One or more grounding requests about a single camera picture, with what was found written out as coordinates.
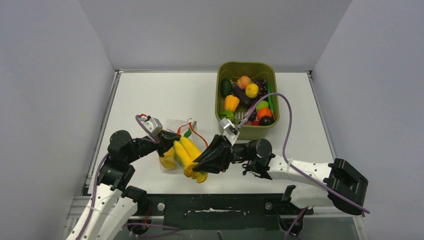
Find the green toy chili pepper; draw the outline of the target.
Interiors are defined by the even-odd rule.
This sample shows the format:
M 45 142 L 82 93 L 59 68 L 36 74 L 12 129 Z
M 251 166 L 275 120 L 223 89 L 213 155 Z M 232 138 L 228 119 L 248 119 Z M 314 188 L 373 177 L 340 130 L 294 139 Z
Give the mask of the green toy chili pepper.
M 190 128 L 183 134 L 185 138 L 189 138 L 191 135 L 192 135 L 192 130 Z

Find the yellow toy bell pepper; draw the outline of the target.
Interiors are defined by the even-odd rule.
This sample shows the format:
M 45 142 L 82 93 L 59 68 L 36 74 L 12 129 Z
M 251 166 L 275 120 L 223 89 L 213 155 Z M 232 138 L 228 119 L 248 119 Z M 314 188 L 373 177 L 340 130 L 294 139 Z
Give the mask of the yellow toy bell pepper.
M 172 170 L 176 167 L 177 162 L 175 161 L 175 150 L 174 148 L 170 148 L 167 152 L 163 154 L 163 156 L 159 157 L 159 162 L 163 168 L 166 170 Z

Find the yellow toy banana bunch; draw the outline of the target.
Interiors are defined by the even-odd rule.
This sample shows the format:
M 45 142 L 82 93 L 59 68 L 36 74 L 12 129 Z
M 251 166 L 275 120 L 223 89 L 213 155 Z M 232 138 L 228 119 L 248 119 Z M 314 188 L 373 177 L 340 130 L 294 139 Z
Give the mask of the yellow toy banana bunch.
M 173 142 L 173 147 L 176 155 L 183 164 L 183 174 L 187 178 L 196 180 L 199 184 L 205 182 L 208 178 L 208 174 L 206 172 L 193 170 L 198 164 L 195 162 L 195 159 L 201 155 L 201 151 L 197 146 L 189 138 L 182 136 L 179 141 Z

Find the black toy fruit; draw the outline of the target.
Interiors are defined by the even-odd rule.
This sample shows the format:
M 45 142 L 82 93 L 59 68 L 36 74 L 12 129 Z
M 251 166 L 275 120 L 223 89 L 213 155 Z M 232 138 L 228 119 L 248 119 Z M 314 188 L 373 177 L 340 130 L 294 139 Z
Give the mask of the black toy fruit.
M 263 116 L 260 120 L 259 120 L 259 125 L 260 126 L 270 126 L 275 122 L 274 118 L 268 115 Z

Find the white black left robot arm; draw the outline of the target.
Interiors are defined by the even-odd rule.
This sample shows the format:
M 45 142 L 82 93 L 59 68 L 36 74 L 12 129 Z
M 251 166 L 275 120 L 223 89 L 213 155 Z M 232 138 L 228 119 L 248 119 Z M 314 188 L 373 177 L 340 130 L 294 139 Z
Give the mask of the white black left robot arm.
M 180 135 L 161 130 L 158 142 L 147 136 L 132 138 L 126 130 L 114 132 L 93 176 L 90 200 L 68 235 L 69 240 L 112 240 L 139 208 L 147 205 L 147 192 L 128 185 L 135 173 L 132 163 L 153 152 L 171 149 Z

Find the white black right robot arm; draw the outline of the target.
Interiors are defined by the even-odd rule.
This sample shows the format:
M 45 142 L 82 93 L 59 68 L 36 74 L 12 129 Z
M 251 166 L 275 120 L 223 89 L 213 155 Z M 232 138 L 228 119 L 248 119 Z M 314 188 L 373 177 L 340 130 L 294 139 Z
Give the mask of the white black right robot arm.
M 272 144 L 264 138 L 232 143 L 226 136 L 215 135 L 194 160 L 193 171 L 219 174 L 230 164 L 241 164 L 243 175 L 291 181 L 281 199 L 282 209 L 289 214 L 308 207 L 335 207 L 354 216 L 369 212 L 364 207 L 369 181 L 348 161 L 305 162 L 286 159 L 272 150 Z

